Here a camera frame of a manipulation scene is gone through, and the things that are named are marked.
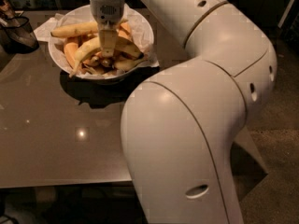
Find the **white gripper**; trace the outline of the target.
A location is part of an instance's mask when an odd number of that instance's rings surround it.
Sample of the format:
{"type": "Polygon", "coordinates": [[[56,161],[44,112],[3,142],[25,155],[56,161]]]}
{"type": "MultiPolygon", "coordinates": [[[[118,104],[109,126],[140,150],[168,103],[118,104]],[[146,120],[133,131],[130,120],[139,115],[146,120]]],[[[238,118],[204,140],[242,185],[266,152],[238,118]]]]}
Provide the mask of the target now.
{"type": "Polygon", "coordinates": [[[113,30],[120,23],[124,12],[124,0],[90,0],[90,9],[100,32],[100,47],[105,58],[112,57],[118,33],[113,30]]]}

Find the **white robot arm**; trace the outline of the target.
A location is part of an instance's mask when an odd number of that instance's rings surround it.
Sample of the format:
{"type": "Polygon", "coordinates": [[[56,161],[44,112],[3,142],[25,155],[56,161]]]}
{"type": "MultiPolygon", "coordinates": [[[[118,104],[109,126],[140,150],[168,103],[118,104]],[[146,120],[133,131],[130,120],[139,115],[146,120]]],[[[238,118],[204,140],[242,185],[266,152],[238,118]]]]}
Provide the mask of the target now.
{"type": "MultiPolygon", "coordinates": [[[[90,0],[100,24],[123,0],[90,0]]],[[[141,0],[189,55],[143,81],[121,115],[121,143],[149,224],[243,224],[231,146],[267,102],[277,57],[227,0],[141,0]]]]}

